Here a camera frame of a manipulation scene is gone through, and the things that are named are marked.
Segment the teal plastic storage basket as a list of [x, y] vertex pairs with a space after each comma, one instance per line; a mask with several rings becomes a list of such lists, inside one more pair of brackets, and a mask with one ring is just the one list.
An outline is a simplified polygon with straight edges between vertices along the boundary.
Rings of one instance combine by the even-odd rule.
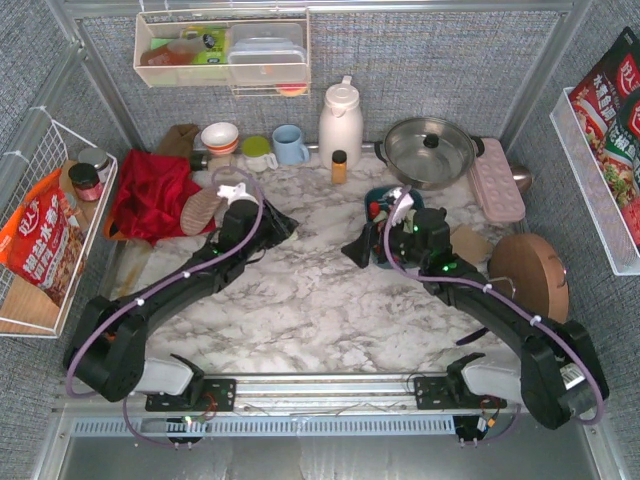
[[[393, 192], [400, 189], [400, 186], [387, 185], [369, 190], [364, 197], [366, 220], [373, 221], [381, 211], [389, 213], [395, 201], [395, 195]], [[372, 247], [370, 261], [379, 268], [391, 268], [391, 265], [386, 261], [380, 243], [377, 243]]]

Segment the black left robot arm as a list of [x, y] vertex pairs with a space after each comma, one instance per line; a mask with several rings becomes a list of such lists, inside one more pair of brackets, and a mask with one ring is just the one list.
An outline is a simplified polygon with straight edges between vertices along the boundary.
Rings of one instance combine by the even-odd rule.
[[237, 200], [180, 268], [134, 294], [91, 299], [65, 352], [67, 394], [98, 394], [110, 402], [129, 396], [143, 377], [148, 337], [191, 304], [225, 289], [255, 254], [288, 240], [298, 226], [267, 200]]

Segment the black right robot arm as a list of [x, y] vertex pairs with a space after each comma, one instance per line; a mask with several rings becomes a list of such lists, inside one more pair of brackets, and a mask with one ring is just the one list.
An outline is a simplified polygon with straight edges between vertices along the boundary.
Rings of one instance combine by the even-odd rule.
[[609, 388], [586, 329], [536, 315], [495, 290], [454, 253], [446, 216], [443, 208], [420, 208], [410, 227], [370, 221], [341, 252], [365, 268], [380, 249], [393, 269], [499, 337], [520, 360], [518, 401], [541, 425], [555, 430], [572, 418], [598, 424]]

